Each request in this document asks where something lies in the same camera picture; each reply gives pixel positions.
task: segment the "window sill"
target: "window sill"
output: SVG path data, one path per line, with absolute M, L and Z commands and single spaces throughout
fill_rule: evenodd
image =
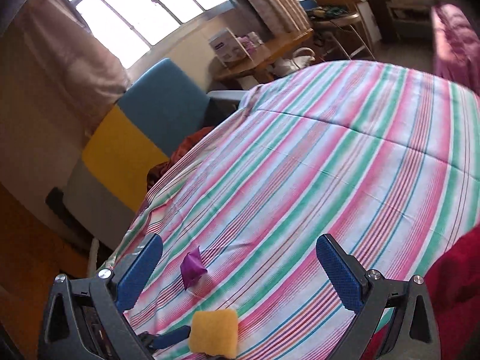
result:
M 234 9 L 235 6 L 231 1 L 226 1 L 209 9 L 208 11 L 203 12 L 202 14 L 198 15 L 197 17 L 193 18 L 189 22 L 183 24 L 179 28 L 177 28 L 174 32 L 167 35 L 163 38 L 160 42 L 155 44 L 150 51 L 146 52 L 143 56 L 141 56 L 138 61 L 136 61 L 131 67 L 127 69 L 129 75 L 133 80 L 137 80 L 140 76 L 144 73 L 142 72 L 140 75 L 137 74 L 138 70 L 141 66 L 145 66 L 145 59 L 149 59 L 152 56 L 160 56 L 165 55 L 168 53 L 172 48 L 175 47 L 183 38 L 188 36 L 191 32 L 195 31 L 197 28 L 202 26 L 203 24 L 207 23 L 207 21 L 213 19 L 215 16 L 221 15 L 231 9 Z

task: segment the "yellow sponge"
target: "yellow sponge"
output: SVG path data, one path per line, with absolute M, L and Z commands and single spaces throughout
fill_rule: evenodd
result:
M 197 311 L 191 321 L 188 346 L 193 353 L 237 357 L 239 318 L 235 310 Z

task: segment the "window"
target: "window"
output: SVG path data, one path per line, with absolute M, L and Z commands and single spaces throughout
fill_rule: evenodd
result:
M 69 0 L 93 35 L 129 68 L 160 40 L 228 0 Z

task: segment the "white bag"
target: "white bag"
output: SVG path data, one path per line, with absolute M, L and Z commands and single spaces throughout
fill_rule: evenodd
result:
M 298 56 L 298 54 L 304 51 L 308 51 L 310 55 Z M 306 68 L 311 62 L 315 61 L 315 52 L 308 47 L 302 47 L 295 50 L 292 56 L 292 59 L 277 59 L 274 62 L 273 74 L 279 77 L 285 77 L 290 73 Z

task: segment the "striped bedsheet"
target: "striped bedsheet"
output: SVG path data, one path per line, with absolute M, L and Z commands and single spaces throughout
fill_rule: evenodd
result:
M 255 87 L 150 190 L 109 261 L 163 239 L 126 318 L 164 333 L 233 308 L 239 359 L 325 358 L 353 314 L 316 239 L 332 234 L 387 278 L 424 274 L 477 221 L 479 139 L 473 92 L 390 64 L 323 63 Z M 179 266 L 197 246 L 208 274 L 185 291 Z M 182 342 L 155 358 L 205 356 Z

